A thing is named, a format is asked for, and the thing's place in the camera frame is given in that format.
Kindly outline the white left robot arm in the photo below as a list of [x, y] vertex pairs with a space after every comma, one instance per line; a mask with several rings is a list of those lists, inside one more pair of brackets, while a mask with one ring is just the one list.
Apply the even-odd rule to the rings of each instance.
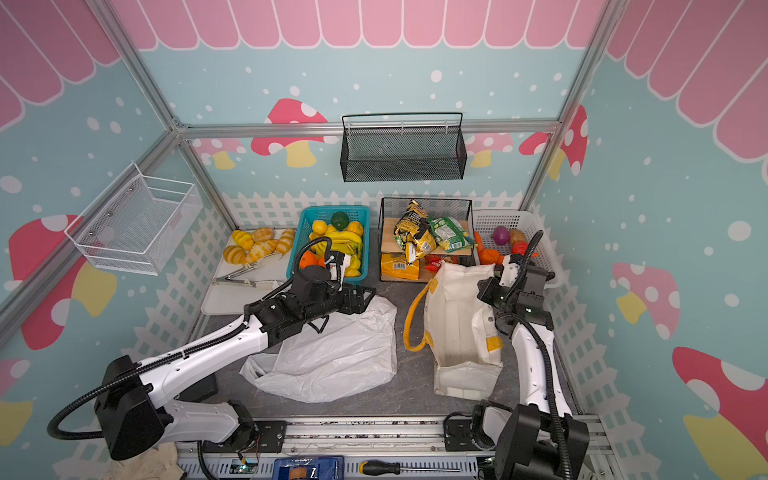
[[196, 403], [182, 400], [181, 393], [305, 327], [322, 333], [334, 313], [364, 313], [375, 294], [373, 288], [343, 281], [338, 267], [298, 270], [212, 334], [140, 362], [127, 356], [112, 361], [101, 385], [57, 412], [47, 433], [63, 441], [102, 439], [116, 461], [163, 443], [208, 442], [247, 450], [260, 430], [242, 402]]

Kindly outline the yellow black snack bag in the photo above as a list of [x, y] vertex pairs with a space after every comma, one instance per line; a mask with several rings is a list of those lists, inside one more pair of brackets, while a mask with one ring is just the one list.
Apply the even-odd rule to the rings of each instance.
[[393, 229], [394, 239], [409, 263], [431, 254], [437, 243], [429, 225], [429, 214], [416, 200], [411, 200]]

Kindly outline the white canvas tote bag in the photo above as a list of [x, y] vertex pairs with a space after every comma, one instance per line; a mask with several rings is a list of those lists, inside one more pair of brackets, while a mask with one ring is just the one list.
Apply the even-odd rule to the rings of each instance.
[[478, 283], [493, 273], [490, 265], [445, 263], [409, 308], [404, 346], [411, 352], [431, 349], [438, 395], [479, 401], [495, 388], [503, 342], [492, 308], [477, 298]]

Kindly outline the white plastic grocery bag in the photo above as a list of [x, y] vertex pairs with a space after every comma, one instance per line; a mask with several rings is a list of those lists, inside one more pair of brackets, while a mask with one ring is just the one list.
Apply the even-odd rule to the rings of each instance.
[[397, 373], [397, 307], [374, 296], [362, 314], [334, 313], [323, 333], [307, 327], [276, 354], [246, 358], [240, 375], [258, 390], [303, 403], [366, 392]]

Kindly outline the orange fruit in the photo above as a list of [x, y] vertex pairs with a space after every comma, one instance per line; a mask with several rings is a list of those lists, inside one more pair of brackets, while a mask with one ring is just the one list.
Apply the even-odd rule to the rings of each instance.
[[322, 264], [323, 264], [323, 261], [319, 259], [317, 255], [312, 251], [305, 251], [299, 260], [300, 269], [305, 269], [310, 266], [317, 266]]

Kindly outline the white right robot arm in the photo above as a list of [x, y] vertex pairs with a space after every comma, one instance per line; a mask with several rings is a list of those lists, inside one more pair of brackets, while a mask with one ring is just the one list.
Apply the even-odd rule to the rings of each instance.
[[493, 325], [514, 350], [520, 399], [514, 406], [484, 400], [473, 413], [473, 441], [492, 450], [497, 479], [576, 479], [590, 443], [574, 418], [556, 367], [554, 320], [543, 305], [554, 274], [525, 256], [508, 255], [477, 298], [492, 308]]

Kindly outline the green snack bag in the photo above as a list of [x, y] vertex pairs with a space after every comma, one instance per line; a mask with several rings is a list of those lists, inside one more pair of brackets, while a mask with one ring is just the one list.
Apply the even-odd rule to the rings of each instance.
[[437, 245], [447, 253], [474, 246], [469, 232], [453, 217], [430, 218], [429, 225]]

